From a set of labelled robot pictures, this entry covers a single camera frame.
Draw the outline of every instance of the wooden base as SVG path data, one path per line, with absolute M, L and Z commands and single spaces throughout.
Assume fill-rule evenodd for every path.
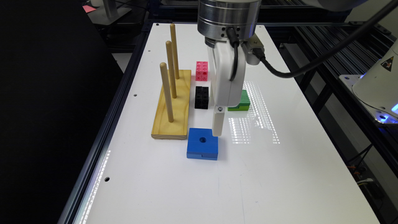
M 167 118 L 162 87 L 151 134 L 154 139 L 184 140 L 187 138 L 191 70 L 180 70 L 180 78 L 175 80 L 175 86 L 177 97 L 172 98 L 174 121 L 170 123 Z

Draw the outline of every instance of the blue block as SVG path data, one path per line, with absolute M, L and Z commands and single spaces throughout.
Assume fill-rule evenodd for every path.
M 187 158 L 217 160 L 218 137 L 211 129 L 190 128 L 188 136 Z

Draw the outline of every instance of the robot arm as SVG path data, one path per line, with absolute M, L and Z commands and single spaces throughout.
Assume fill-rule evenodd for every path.
M 331 11 L 351 9 L 365 1 L 304 0 L 307 4 Z M 251 65 L 260 62 L 251 52 L 253 48 L 264 50 L 254 33 L 260 6 L 261 0 L 200 0 L 199 2 L 198 31 L 205 36 L 205 43 L 208 46 L 211 97 L 215 102 L 212 127 L 214 136 L 220 136 L 222 133 L 225 109 L 239 104 L 246 61 Z M 232 46 L 229 43 L 232 40 L 227 31 L 230 30 L 238 38 L 239 45 Z

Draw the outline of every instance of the black cable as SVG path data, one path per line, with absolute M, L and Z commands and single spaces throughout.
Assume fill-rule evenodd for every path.
M 226 29 L 226 35 L 228 36 L 229 43 L 234 48 L 234 64 L 232 66 L 232 75 L 231 75 L 231 78 L 229 79 L 230 81 L 233 81 L 236 76 L 236 71 L 238 70 L 239 38 L 238 38 L 238 35 L 236 35 L 234 27 L 228 27 Z
M 393 224 L 395 221 L 397 221 L 398 217 L 396 217 L 390 224 Z
M 371 150 L 373 144 L 370 144 L 366 149 L 367 151 L 365 152 L 365 154 L 363 155 L 363 157 L 361 158 L 361 160 L 359 161 L 358 165 L 355 166 L 355 169 L 353 171 L 353 173 L 355 173 L 355 171 L 358 169 L 359 165 L 361 165 L 363 159 L 365 159 L 366 155 L 368 154 L 368 152 Z
M 232 69 L 232 75 L 231 78 L 229 79 L 230 81 L 233 81 L 235 79 L 236 76 L 236 71 L 238 69 L 238 47 L 239 44 L 234 44 L 234 65 L 233 65 L 233 69 Z
M 317 57 L 310 63 L 304 65 L 303 67 L 299 68 L 298 70 L 296 70 L 294 72 L 283 73 L 283 72 L 280 72 L 280 71 L 277 71 L 276 69 L 274 69 L 272 67 L 272 65 L 266 60 L 266 56 L 264 55 L 264 52 L 261 49 L 253 49 L 252 52 L 258 59 L 260 59 L 260 61 L 267 67 L 267 69 L 272 74 L 276 75 L 277 77 L 281 77 L 281 78 L 297 77 L 297 76 L 321 65 L 323 62 L 328 60 L 334 54 L 338 53 L 340 50 L 342 50 L 347 45 L 352 43 L 354 40 L 356 40 L 357 38 L 364 35 L 367 31 L 372 29 L 375 24 L 377 24 L 382 18 L 384 18 L 386 15 L 388 15 L 397 6 L 398 6 L 398 0 L 392 0 L 389 4 L 384 6 L 378 13 L 376 13 L 374 16 L 372 16 L 372 18 L 370 18 L 368 21 L 366 21 L 360 28 L 356 29 L 351 35 L 349 35 L 347 38 L 345 38 L 344 40 L 339 42 L 337 45 L 335 45 L 333 48 L 331 48 L 328 52 L 324 53 L 320 57 Z
M 126 4 L 128 6 L 134 6 L 134 7 L 138 7 L 138 8 L 145 9 L 146 11 L 148 11 L 148 9 L 146 7 L 136 6 L 136 5 L 133 5 L 133 4 L 128 4 L 127 2 L 121 2 L 121 1 L 117 1 L 117 0 L 112 0 L 112 1 L 117 2 L 117 3 L 121 3 L 122 6 Z
M 369 147 L 372 147 L 372 144 L 370 144 L 368 147 L 366 147 L 364 150 L 362 150 L 360 153 L 358 153 L 356 156 L 354 156 L 353 158 L 351 158 L 348 163 L 355 161 L 357 158 L 359 158 L 364 152 L 366 152 L 367 150 L 369 150 Z

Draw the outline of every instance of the white table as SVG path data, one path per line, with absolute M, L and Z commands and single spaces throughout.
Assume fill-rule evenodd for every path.
M 177 24 L 180 69 L 208 61 L 195 24 Z M 269 62 L 288 71 L 264 26 Z M 76 223 L 378 223 L 294 79 L 246 67 L 247 112 L 225 114 L 217 161 L 187 159 L 187 140 L 150 136 L 167 62 L 169 24 L 154 25 L 90 201 Z M 213 109 L 194 109 L 189 128 L 211 128 Z

